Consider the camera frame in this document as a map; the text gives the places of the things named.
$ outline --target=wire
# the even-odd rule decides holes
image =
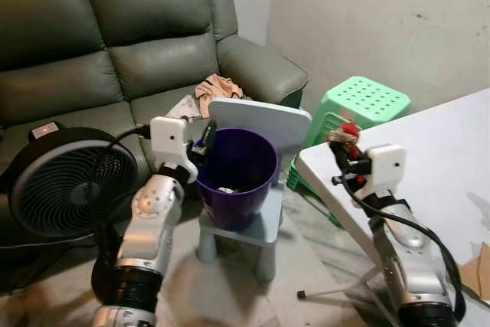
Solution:
[[[103,232],[101,231],[101,224],[106,221],[106,217],[108,213],[110,213],[110,210],[112,209],[112,206],[109,206],[109,208],[104,212],[104,215],[97,220],[96,219],[96,213],[95,213],[95,208],[94,208],[94,202],[96,198],[94,197],[93,193],[93,181],[95,179],[95,175],[97,173],[97,169],[99,168],[100,164],[106,157],[106,155],[110,152],[111,148],[118,144],[121,139],[126,138],[127,136],[131,136],[132,134],[136,134],[141,132],[141,128],[135,127],[130,130],[125,131],[124,133],[119,134],[116,136],[109,145],[106,146],[106,148],[96,157],[92,170],[90,172],[90,177],[88,181],[88,188],[89,190],[87,191],[87,200],[89,203],[89,209],[90,209],[90,214],[92,217],[92,225],[93,225],[93,235],[95,237],[96,243],[99,245],[99,252],[100,256],[103,258],[104,263],[110,262],[110,249],[108,248],[106,244],[106,240],[103,236]]]
[[[79,241],[79,240],[87,239],[87,238],[92,237],[92,236],[93,236],[92,234],[88,234],[88,235],[83,235],[82,237],[75,237],[74,239],[47,241],[45,243],[28,243],[28,244],[19,244],[19,245],[9,245],[6,247],[0,247],[0,250],[26,248],[26,247],[41,247],[43,245],[55,245],[55,244],[62,244],[62,243],[70,243],[71,241]]]
[[[135,191],[127,191],[126,193],[122,193],[121,195],[117,196],[112,200],[111,205],[109,206],[108,213],[111,213],[114,209],[113,206],[117,204],[117,202],[122,201],[123,199],[126,199],[127,197],[132,197],[136,192]]]
[[[466,302],[462,294],[461,276],[459,275],[458,267],[456,265],[456,262],[454,261],[454,258],[451,255],[451,252],[449,252],[449,249],[447,249],[447,247],[439,239],[437,234],[434,233],[429,228],[422,227],[419,224],[407,220],[406,218],[396,216],[394,214],[387,214],[383,211],[378,210],[377,208],[374,208],[373,206],[370,206],[368,203],[360,199],[357,195],[355,195],[355,193],[349,187],[347,183],[347,179],[345,177],[347,173],[348,173],[347,170],[342,170],[342,174],[341,174],[342,185],[344,185],[345,190],[351,196],[351,198],[357,204],[359,204],[363,209],[368,209],[370,212],[375,213],[380,217],[384,217],[389,220],[393,220],[401,224],[407,225],[409,227],[412,227],[413,229],[426,235],[430,240],[432,240],[434,243],[436,243],[439,246],[441,250],[441,254],[443,255],[444,265],[446,266],[449,279],[451,280],[451,283],[454,286],[454,290],[456,291],[456,298],[454,302],[454,316],[458,322],[461,322],[462,318],[465,316],[466,313]]]

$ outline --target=leather sofa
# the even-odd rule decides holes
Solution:
[[[305,72],[237,35],[234,0],[0,0],[0,173],[56,120],[118,135],[165,115],[212,73],[247,96],[299,106]],[[122,141],[139,180],[149,144]],[[35,240],[0,195],[0,246]]]

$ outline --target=fan grille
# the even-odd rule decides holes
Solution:
[[[88,182],[106,144],[71,149],[36,168],[18,189],[17,220],[35,233],[59,237],[87,232],[107,216],[114,200],[134,185],[137,168],[129,152],[114,146],[93,176],[90,205]]]

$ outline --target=green plastic stool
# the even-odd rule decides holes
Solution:
[[[366,129],[400,118],[409,110],[407,95],[365,77],[351,77],[323,96],[301,149],[325,142],[328,132],[342,123],[355,121],[359,129]],[[314,193],[296,170],[295,160],[291,161],[286,185],[294,191],[302,184]],[[329,218],[340,227],[332,214]]]

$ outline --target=purple bucket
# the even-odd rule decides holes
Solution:
[[[260,212],[276,172],[276,150],[247,129],[216,131],[207,167],[200,168],[199,191],[214,223],[225,230],[246,229]],[[218,188],[229,188],[225,193]]]

